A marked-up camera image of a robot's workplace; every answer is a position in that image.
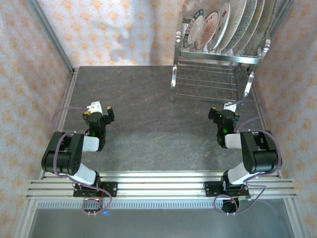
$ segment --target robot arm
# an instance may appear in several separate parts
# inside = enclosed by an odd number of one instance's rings
[[[247,178],[258,173],[271,172],[278,165],[276,146],[269,136],[262,132],[234,132],[240,117],[235,109],[235,104],[227,103],[220,112],[211,108],[208,115],[217,124],[218,144],[222,148],[242,150],[243,162],[223,174],[224,193],[231,189],[240,190]]]
[[[83,119],[89,125],[89,135],[75,133],[67,135],[61,143],[57,155],[57,172],[69,175],[86,185],[101,187],[99,174],[81,163],[83,151],[101,151],[106,143],[106,125],[114,121],[112,107],[107,107],[103,115],[100,102],[93,102],[83,113]],[[53,160],[56,147],[65,132],[54,132],[42,158],[42,169],[54,173]]]

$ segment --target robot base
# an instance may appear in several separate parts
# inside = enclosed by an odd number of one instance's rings
[[[98,187],[108,191],[112,197],[117,197],[118,183],[117,182],[98,182]],[[75,184],[74,197],[101,197],[102,192],[90,189],[88,187],[79,186]]]
[[[204,188],[206,197],[216,197],[221,194],[231,197],[250,196],[249,188],[244,184],[230,184],[228,180],[228,171],[223,173],[221,181],[206,181]]]

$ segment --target stainless steel rack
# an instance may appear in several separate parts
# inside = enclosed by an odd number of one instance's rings
[[[249,95],[254,74],[270,47],[270,37],[267,37],[263,49],[258,48],[254,56],[229,52],[221,54],[208,51],[206,47],[196,51],[193,47],[183,48],[183,36],[191,19],[183,18],[183,12],[179,12],[177,31],[175,37],[175,52],[173,73],[171,81],[171,102],[174,96],[189,97],[213,101],[237,101],[238,78],[237,66],[248,65],[248,83],[245,87],[242,99]],[[229,62],[229,65],[221,65],[219,61]]]

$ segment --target plate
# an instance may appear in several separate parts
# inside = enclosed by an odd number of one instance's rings
[[[234,54],[241,53],[244,50],[245,46],[250,41],[251,37],[253,36],[253,34],[258,26],[258,23],[260,21],[260,17],[262,15],[262,12],[263,12],[264,2],[265,2],[265,0],[258,0],[256,12],[254,13],[254,16],[251,20],[251,23],[250,23],[246,33],[243,35],[243,37],[241,38],[239,43],[233,48]]]
[[[259,46],[263,43],[269,29],[271,28],[275,16],[275,9],[276,0],[265,1],[259,24],[247,46],[245,47],[244,54],[254,55],[257,52]]]
[[[227,29],[221,39],[217,51],[222,51],[230,42],[234,33],[236,32],[241,18],[243,16],[244,9],[246,7],[247,0],[231,0],[230,1],[230,17]]]
[[[200,36],[195,41],[195,49],[201,50],[213,37],[219,22],[219,13],[213,11],[206,19]]]
[[[226,2],[219,9],[219,23],[218,23],[217,31],[213,35],[211,41],[209,41],[209,43],[207,44],[208,51],[212,51],[219,45],[227,29],[229,16],[230,16],[230,4]]]
[[[200,31],[202,30],[203,24],[205,19],[205,11],[200,9],[190,23],[185,31],[184,40],[183,40],[183,47],[186,49],[190,47],[197,37],[199,36]]]
[[[244,9],[243,16],[241,18],[241,21],[239,23],[239,26],[234,33],[233,37],[231,38],[228,45],[223,49],[222,53],[229,52],[233,47],[235,47],[241,38],[243,37],[244,33],[246,33],[247,28],[249,27],[251,20],[253,18],[253,15],[256,11],[257,7],[257,0],[247,0],[246,7]]]

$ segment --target wall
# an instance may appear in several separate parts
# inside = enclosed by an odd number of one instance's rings
[[[74,67],[172,65],[178,13],[227,0],[39,0]]]
[[[283,174],[294,178],[317,237],[317,2],[298,0],[272,41],[255,86],[277,137]]]
[[[69,75],[25,0],[0,1],[0,39],[0,237],[9,238]]]

